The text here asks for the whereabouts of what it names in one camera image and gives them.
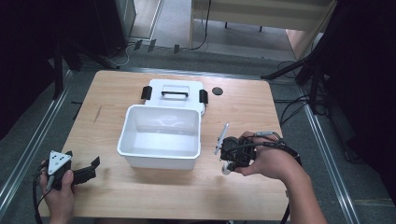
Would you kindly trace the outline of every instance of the cable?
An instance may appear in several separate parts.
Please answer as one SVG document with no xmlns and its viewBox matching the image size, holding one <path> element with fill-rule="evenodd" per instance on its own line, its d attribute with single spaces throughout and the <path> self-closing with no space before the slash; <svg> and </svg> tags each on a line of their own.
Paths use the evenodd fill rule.
<svg viewBox="0 0 396 224">
<path fill-rule="evenodd" d="M 201 44 L 199 47 L 194 48 L 194 49 L 190 49 L 190 50 L 199 49 L 199 48 L 205 43 L 205 41 L 206 41 L 206 38 L 207 38 L 207 21 L 209 20 L 209 12 L 210 12 L 210 5 L 211 5 L 211 4 L 212 4 L 212 0 L 209 0 L 209 7 L 207 8 L 207 15 L 206 15 L 205 38 L 204 38 L 204 41 L 202 42 L 202 44 Z"/>
<path fill-rule="evenodd" d="M 133 45 L 130 45 L 130 46 L 128 46 L 128 47 L 125 49 L 125 53 L 126 53 L 126 55 L 127 55 L 127 57 L 128 57 L 128 60 L 126 61 L 126 63 L 118 64 L 118 63 L 112 62 L 110 59 L 108 59 L 108 57 L 106 57 L 106 59 L 107 59 L 109 62 L 111 62 L 111 63 L 113 63 L 114 65 L 116 65 L 116 66 L 124 66 L 125 64 L 127 64 L 127 63 L 129 62 L 128 48 L 130 48 L 131 46 L 133 46 Z"/>
<path fill-rule="evenodd" d="M 283 117 L 285 116 L 286 111 L 288 110 L 288 108 L 289 108 L 291 105 L 296 104 L 296 103 L 298 103 L 298 102 L 305 102 L 305 103 L 307 103 L 308 99 L 303 99 L 303 98 L 305 98 L 306 96 L 307 96 L 307 95 L 303 95 L 303 96 L 298 97 L 297 99 L 295 99 L 294 101 L 290 102 L 290 103 L 285 107 L 285 109 L 284 109 L 283 112 L 282 112 L 282 115 L 280 116 L 280 121 L 279 121 L 280 126 L 282 126 L 283 124 L 285 124 L 289 119 L 291 119 L 291 118 L 292 118 L 293 116 L 295 116 L 298 112 L 300 112 L 300 110 L 305 106 L 305 104 L 303 104 L 302 106 L 300 106 L 299 108 L 297 108 L 297 109 L 296 109 L 295 111 L 293 111 L 285 120 L 283 120 Z"/>
</svg>

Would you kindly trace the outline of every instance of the gray floor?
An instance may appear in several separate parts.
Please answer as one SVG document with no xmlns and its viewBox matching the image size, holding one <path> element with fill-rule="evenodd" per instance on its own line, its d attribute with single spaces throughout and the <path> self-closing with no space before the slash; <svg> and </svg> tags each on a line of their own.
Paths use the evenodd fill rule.
<svg viewBox="0 0 396 224">
<path fill-rule="evenodd" d="M 163 9 L 169 7 L 166 4 L 169 2 L 173 1 L 164 0 Z M 175 0 L 175 2 L 181 4 L 181 0 Z M 166 16 L 165 12 L 166 10 L 161 11 L 159 21 L 164 21 L 161 17 Z M 200 21 L 196 21 L 195 23 L 197 29 L 202 25 Z M 147 46 L 142 46 L 139 50 L 129 48 L 129 62 L 122 66 L 121 70 L 133 71 L 139 69 L 139 71 L 157 73 L 172 73 L 169 70 L 177 70 L 177 72 L 184 71 L 183 73 L 185 74 L 189 73 L 186 71 L 192 71 L 200 72 L 201 75 L 207 76 L 260 79 L 260 75 L 271 74 L 278 67 L 281 68 L 287 65 L 287 63 L 281 63 L 282 61 L 293 60 L 290 46 L 287 44 L 286 34 L 283 34 L 281 30 L 272 28 L 265 28 L 264 30 L 268 32 L 268 35 L 277 37 L 264 38 L 262 43 L 260 43 L 262 49 L 256 49 L 256 47 L 250 46 L 252 43 L 248 41 L 251 37 L 249 35 L 243 35 L 245 40 L 242 43 L 245 44 L 241 46 L 242 37 L 228 38 L 226 33 L 213 35 L 215 33 L 213 32 L 208 34 L 207 48 L 197 51 L 183 50 L 178 54 L 174 54 L 171 47 L 176 43 L 172 42 L 180 43 L 183 46 L 181 44 L 182 40 L 181 38 L 180 40 L 177 39 L 178 35 L 170 36 L 169 33 L 166 33 L 165 31 L 167 29 L 162 28 L 166 24 L 158 23 L 154 31 L 153 38 L 157 39 L 158 47 L 152 52 L 148 52 Z M 235 33 L 235 30 L 244 31 L 242 32 L 244 34 L 256 32 L 254 31 L 256 28 L 250 26 L 233 26 L 229 24 L 229 27 L 233 27 L 231 30 L 232 33 Z M 210 51 L 209 49 L 215 43 L 219 43 L 221 47 Z M 80 72 L 72 72 L 73 76 L 70 76 L 69 89 L 67 89 L 62 106 L 45 132 L 44 138 L 36 145 L 37 153 L 33 155 L 32 163 L 28 164 L 29 169 L 26 170 L 26 174 L 23 174 L 24 179 L 19 184 L 17 191 L 14 192 L 15 195 L 11 193 L 10 196 L 13 196 L 12 201 L 9 204 L 8 210 L 3 215 L 3 219 L 0 219 L 1 223 L 34 223 L 31 199 L 31 174 L 40 161 L 48 157 L 51 150 L 62 150 L 67 135 L 73 126 L 73 117 L 78 112 L 78 105 L 71 104 L 71 102 L 83 102 L 94 74 L 98 70 L 103 69 L 100 65 L 84 56 L 82 56 L 82 59 L 84 62 L 83 67 Z M 122 52 L 111 60 L 116 63 L 125 63 L 127 62 L 127 57 Z M 309 90 L 308 86 L 301 89 L 295 85 L 292 78 L 287 77 L 280 77 L 271 81 L 270 85 L 274 99 L 277 100 L 294 100 L 302 94 L 302 91 Z M 18 165 L 23 151 L 30 146 L 29 141 L 34 136 L 35 130 L 45 116 L 48 107 L 53 103 L 51 101 L 52 94 L 53 86 L 49 86 L 37 98 L 35 104 L 24 113 L 9 135 L 0 141 L 0 151 L 3 153 L 0 163 L 4 167 L 0 174 L 0 183 L 2 186 L 10 179 L 13 168 Z M 285 104 L 276 104 L 276 111 L 279 116 L 285 106 Z M 298 106 L 295 105 L 288 112 L 291 112 Z M 340 199 L 337 190 L 335 190 L 334 186 L 337 187 L 337 185 L 334 185 L 332 175 L 329 173 L 334 168 L 329 167 L 323 159 L 323 151 L 318 145 L 318 137 L 312 129 L 312 123 L 309 116 L 307 116 L 309 113 L 306 111 L 307 109 L 305 111 L 302 110 L 282 126 L 282 132 L 288 144 L 301 153 L 304 168 L 313 179 L 318 201 L 329 223 L 396 223 L 395 206 L 391 203 L 378 174 L 364 163 L 351 164 L 347 162 L 344 157 L 342 145 L 329 119 L 325 116 L 315 116 L 329 146 L 330 155 L 334 160 L 335 170 L 340 174 L 342 184 L 346 188 L 346 196 L 352 201 L 352 208 L 356 211 L 358 219 L 355 222 L 351 222 L 350 218 L 345 216 L 350 211 L 345 211 L 343 201 Z M 74 223 L 92 223 L 92 219 L 76 218 Z M 250 220 L 248 223 L 277 223 L 277 221 L 262 222 Z"/>
</svg>

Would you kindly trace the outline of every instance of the wooden table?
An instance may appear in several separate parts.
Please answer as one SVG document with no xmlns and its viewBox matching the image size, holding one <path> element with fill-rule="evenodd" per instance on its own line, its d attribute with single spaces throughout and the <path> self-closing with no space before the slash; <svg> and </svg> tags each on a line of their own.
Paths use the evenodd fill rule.
<svg viewBox="0 0 396 224">
<path fill-rule="evenodd" d="M 335 5 L 335 0 L 212 0 L 209 20 L 286 29 L 299 60 L 324 32 Z M 206 20 L 208 6 L 209 0 L 191 0 L 190 48 L 194 19 Z"/>
<path fill-rule="evenodd" d="M 208 101 L 202 118 L 202 151 L 192 171 L 133 168 L 117 152 L 130 105 L 143 104 L 142 88 L 153 78 L 197 80 Z M 224 93 L 212 93 L 221 87 Z M 284 185 L 262 175 L 223 175 L 213 154 L 224 123 L 227 136 L 250 130 L 281 133 L 269 84 L 262 80 L 100 71 L 96 74 L 64 145 L 72 169 L 97 156 L 97 177 L 76 190 L 76 217 L 280 220 L 288 199 Z M 42 203 L 40 213 L 48 216 Z"/>
</svg>

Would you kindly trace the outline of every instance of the black cable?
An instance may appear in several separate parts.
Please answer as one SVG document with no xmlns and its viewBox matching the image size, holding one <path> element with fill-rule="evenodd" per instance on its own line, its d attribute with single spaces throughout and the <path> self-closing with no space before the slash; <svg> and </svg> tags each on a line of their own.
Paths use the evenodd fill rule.
<svg viewBox="0 0 396 224">
<path fill-rule="evenodd" d="M 37 176 L 35 176 L 34 177 L 34 179 L 33 179 L 33 190 L 32 190 L 32 192 L 33 192 L 33 205 L 34 205 L 34 208 L 35 208 L 35 222 L 37 223 L 37 224 L 42 224 L 43 223 L 43 221 L 41 220 L 41 216 L 40 216 L 40 212 L 38 211 L 38 206 L 39 206 L 39 203 L 37 203 Z"/>
<path fill-rule="evenodd" d="M 292 117 L 294 117 L 296 114 L 298 114 L 298 112 L 300 112 L 300 110 L 302 110 L 304 108 L 305 105 L 301 105 L 300 107 L 298 107 L 295 111 L 293 111 L 286 119 L 282 120 L 281 122 L 279 122 L 279 125 L 282 126 L 284 125 L 289 119 L 291 119 Z"/>
<path fill-rule="evenodd" d="M 295 103 L 298 103 L 298 102 L 307 102 L 307 101 L 308 101 L 308 99 L 303 99 L 303 98 L 305 98 L 306 96 L 307 96 L 307 95 L 300 96 L 300 97 L 298 97 L 297 99 L 295 99 L 294 101 L 292 101 L 291 103 L 289 103 L 289 104 L 286 106 L 286 108 L 285 108 L 285 109 L 283 110 L 283 112 L 282 112 L 282 115 L 280 116 L 280 121 L 279 121 L 280 126 L 282 126 L 283 124 L 285 124 L 286 121 L 288 121 L 289 119 L 291 119 L 292 116 L 296 115 L 296 114 L 305 106 L 305 105 L 303 105 L 303 106 L 299 107 L 297 110 L 295 110 L 293 113 L 291 113 L 291 115 L 290 115 L 286 120 L 283 120 L 283 117 L 285 116 L 286 111 L 288 110 L 288 108 L 289 108 L 291 105 L 293 105 L 293 104 L 295 104 Z"/>
<path fill-rule="evenodd" d="M 205 38 L 204 41 L 202 42 L 202 44 L 195 48 L 195 49 L 190 49 L 190 50 L 196 50 L 199 49 L 206 41 L 206 37 L 207 37 L 207 21 L 209 20 L 209 12 L 210 12 L 210 5 L 212 4 L 212 0 L 209 0 L 209 7 L 207 8 L 207 15 L 206 15 L 206 23 L 205 23 Z"/>
<path fill-rule="evenodd" d="M 280 224 L 285 224 L 288 221 L 289 215 L 290 215 L 290 204 L 288 203 L 288 207 L 286 207 L 285 214 L 283 215 Z"/>
</svg>

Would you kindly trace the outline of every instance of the black latch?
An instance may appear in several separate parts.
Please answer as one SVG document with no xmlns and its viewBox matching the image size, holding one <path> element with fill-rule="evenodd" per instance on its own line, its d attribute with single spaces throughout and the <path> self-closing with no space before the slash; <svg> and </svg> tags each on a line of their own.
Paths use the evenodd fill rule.
<svg viewBox="0 0 396 224">
<path fill-rule="evenodd" d="M 207 98 L 207 91 L 206 90 L 200 90 L 199 91 L 199 103 L 204 103 L 208 104 L 208 98 Z"/>
<path fill-rule="evenodd" d="M 140 99 L 150 100 L 151 93 L 152 93 L 152 87 L 150 86 L 143 87 L 142 96 L 140 97 Z"/>
</svg>

